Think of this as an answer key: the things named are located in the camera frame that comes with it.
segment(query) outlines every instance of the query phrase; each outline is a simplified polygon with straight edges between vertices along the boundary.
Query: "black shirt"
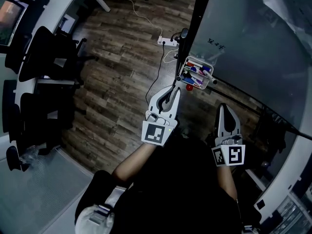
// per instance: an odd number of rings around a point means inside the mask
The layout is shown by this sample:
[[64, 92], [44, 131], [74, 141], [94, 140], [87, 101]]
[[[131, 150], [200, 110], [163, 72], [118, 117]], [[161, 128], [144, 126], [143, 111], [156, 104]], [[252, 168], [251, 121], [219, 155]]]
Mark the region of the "black shirt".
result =
[[[116, 186], [96, 172], [77, 210], [104, 204]], [[174, 137], [158, 147], [114, 208], [112, 233], [241, 233], [237, 203], [218, 186], [211, 150]]]

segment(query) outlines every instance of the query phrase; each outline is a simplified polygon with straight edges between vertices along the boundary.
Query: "white desk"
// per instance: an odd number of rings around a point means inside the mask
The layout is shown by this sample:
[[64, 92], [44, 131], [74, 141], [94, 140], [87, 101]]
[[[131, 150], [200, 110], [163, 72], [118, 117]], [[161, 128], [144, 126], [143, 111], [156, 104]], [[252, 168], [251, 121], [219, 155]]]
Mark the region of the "white desk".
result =
[[[34, 37], [36, 31], [41, 27], [44, 26], [51, 32], [55, 32], [57, 27], [59, 26], [60, 21], [65, 15], [68, 7], [74, 0], [50, 0], [48, 5], [46, 6], [45, 10], [43, 11], [42, 15], [40, 16], [39, 20], [37, 21], [35, 28], [32, 32]], [[106, 5], [103, 0], [96, 0], [105, 11], [109, 12], [110, 8]], [[31, 79], [25, 82], [20, 82], [18, 80], [15, 92], [15, 104], [20, 106], [20, 98], [24, 93], [33, 93], [35, 89], [37, 79]]]

